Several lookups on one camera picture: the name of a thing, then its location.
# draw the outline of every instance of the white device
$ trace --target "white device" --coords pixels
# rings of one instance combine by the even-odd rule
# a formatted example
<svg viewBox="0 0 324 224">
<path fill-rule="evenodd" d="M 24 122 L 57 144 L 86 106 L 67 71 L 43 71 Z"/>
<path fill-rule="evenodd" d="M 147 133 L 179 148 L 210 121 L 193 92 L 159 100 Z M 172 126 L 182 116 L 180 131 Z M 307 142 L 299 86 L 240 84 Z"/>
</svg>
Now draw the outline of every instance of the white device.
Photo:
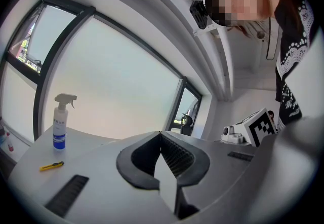
<svg viewBox="0 0 324 224">
<path fill-rule="evenodd" d="M 224 127 L 221 140 L 234 144 L 242 144 L 245 141 L 252 146 L 259 146 L 265 136 L 275 133 L 275 126 L 268 111 L 263 108 L 233 126 Z"/>
</svg>

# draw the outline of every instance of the white spray bottle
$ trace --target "white spray bottle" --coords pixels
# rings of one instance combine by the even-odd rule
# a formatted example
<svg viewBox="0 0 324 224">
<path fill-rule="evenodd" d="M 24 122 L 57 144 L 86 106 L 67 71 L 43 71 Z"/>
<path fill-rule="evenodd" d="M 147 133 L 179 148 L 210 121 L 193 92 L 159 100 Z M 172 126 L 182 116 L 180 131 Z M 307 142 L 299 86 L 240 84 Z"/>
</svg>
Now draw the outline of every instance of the white spray bottle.
<svg viewBox="0 0 324 224">
<path fill-rule="evenodd" d="M 65 149 L 65 137 L 66 137 L 66 121 L 69 111 L 66 109 L 66 105 L 76 100 L 75 95 L 61 93 L 55 97 L 55 101 L 59 102 L 59 106 L 54 109 L 54 121 L 53 121 L 53 145 L 56 150 L 62 151 Z"/>
</svg>

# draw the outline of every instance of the small red bottle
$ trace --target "small red bottle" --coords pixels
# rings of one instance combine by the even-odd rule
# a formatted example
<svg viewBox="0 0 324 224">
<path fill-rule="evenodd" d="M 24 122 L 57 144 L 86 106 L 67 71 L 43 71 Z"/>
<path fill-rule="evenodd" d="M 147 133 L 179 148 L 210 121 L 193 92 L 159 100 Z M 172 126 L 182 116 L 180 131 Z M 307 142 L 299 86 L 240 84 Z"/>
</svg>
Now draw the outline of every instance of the small red bottle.
<svg viewBox="0 0 324 224">
<path fill-rule="evenodd" d="M 7 132 L 7 144 L 8 144 L 9 151 L 12 152 L 14 150 L 14 146 L 12 145 L 12 142 L 10 140 L 10 133 L 9 132 Z"/>
</svg>

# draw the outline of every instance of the spray bottle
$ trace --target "spray bottle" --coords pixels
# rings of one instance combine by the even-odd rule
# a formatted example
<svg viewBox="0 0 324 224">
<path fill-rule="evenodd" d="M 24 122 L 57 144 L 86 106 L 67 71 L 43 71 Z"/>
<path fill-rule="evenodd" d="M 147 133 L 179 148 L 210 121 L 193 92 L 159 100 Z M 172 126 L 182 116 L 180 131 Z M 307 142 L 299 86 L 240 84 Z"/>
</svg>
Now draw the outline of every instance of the spray bottle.
<svg viewBox="0 0 324 224">
<path fill-rule="evenodd" d="M 59 106 L 54 109 L 54 121 L 53 121 L 53 145 L 58 151 L 65 149 L 65 137 L 66 137 L 66 121 L 68 110 L 66 105 L 76 100 L 75 95 L 61 93 L 55 97 L 55 101 L 59 102 Z"/>
<path fill-rule="evenodd" d="M 8 144 L 9 151 L 12 152 L 14 150 L 14 146 L 12 145 L 9 132 L 7 132 L 7 144 Z"/>
</svg>

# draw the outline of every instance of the black shirt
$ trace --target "black shirt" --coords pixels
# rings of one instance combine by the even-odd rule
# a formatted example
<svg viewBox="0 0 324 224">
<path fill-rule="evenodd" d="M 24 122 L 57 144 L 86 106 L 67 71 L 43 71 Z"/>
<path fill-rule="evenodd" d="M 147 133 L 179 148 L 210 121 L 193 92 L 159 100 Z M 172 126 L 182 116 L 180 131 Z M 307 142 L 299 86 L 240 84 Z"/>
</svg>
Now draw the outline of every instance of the black shirt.
<svg viewBox="0 0 324 224">
<path fill-rule="evenodd" d="M 276 101 L 280 102 L 278 131 L 286 124 L 302 117 L 302 111 L 285 80 L 306 55 L 318 28 L 314 23 L 314 15 L 308 1 L 299 0 L 298 3 L 299 30 L 297 30 L 296 19 L 285 0 L 279 1 L 274 12 L 275 18 L 282 28 L 280 54 L 275 70 Z"/>
</svg>

